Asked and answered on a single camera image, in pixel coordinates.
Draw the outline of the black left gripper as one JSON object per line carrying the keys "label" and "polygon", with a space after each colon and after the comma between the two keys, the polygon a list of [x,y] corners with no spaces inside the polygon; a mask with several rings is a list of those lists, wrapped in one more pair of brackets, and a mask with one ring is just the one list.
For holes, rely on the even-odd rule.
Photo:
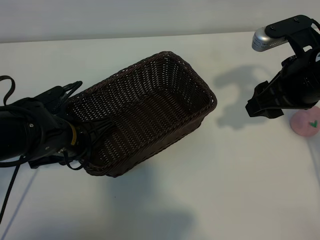
{"label": "black left gripper", "polygon": [[90,160],[94,151],[102,144],[103,138],[115,128],[115,123],[109,116],[93,120],[73,119],[72,124],[77,133],[72,160],[82,164]]}

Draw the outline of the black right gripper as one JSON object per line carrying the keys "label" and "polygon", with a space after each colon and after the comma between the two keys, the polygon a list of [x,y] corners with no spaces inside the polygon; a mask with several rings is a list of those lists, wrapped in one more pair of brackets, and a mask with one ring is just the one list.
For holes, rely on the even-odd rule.
{"label": "black right gripper", "polygon": [[270,82],[261,82],[254,88],[253,99],[250,99],[245,106],[251,118],[275,119],[284,115],[281,109],[300,108],[298,100],[292,96],[286,85],[288,76],[288,66],[283,66]]}

